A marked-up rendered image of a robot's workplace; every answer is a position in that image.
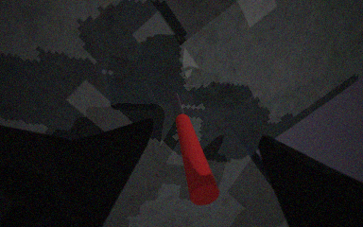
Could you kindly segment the red peg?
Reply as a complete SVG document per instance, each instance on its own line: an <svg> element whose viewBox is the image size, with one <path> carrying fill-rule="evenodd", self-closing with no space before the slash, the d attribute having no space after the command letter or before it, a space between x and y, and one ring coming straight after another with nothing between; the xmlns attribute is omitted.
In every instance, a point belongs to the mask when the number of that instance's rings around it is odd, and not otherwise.
<svg viewBox="0 0 363 227"><path fill-rule="evenodd" d="M219 190L188 115L178 115L176 126L191 202L209 204L217 199Z"/></svg>

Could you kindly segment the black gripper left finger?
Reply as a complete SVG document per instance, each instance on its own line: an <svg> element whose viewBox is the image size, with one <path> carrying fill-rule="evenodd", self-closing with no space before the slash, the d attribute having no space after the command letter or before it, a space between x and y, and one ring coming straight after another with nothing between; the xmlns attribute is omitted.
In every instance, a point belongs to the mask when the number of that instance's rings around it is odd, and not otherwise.
<svg viewBox="0 0 363 227"><path fill-rule="evenodd" d="M152 132L150 118L74 140L0 125L0 165L48 177L72 227L103 227Z"/></svg>

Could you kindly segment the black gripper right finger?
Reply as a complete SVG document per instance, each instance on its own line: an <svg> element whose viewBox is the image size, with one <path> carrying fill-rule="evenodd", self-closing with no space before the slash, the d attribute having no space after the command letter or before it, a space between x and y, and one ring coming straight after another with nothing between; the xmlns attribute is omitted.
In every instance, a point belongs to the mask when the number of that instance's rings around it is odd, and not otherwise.
<svg viewBox="0 0 363 227"><path fill-rule="evenodd" d="M363 183L263 135L264 168L289 227L363 227Z"/></svg>

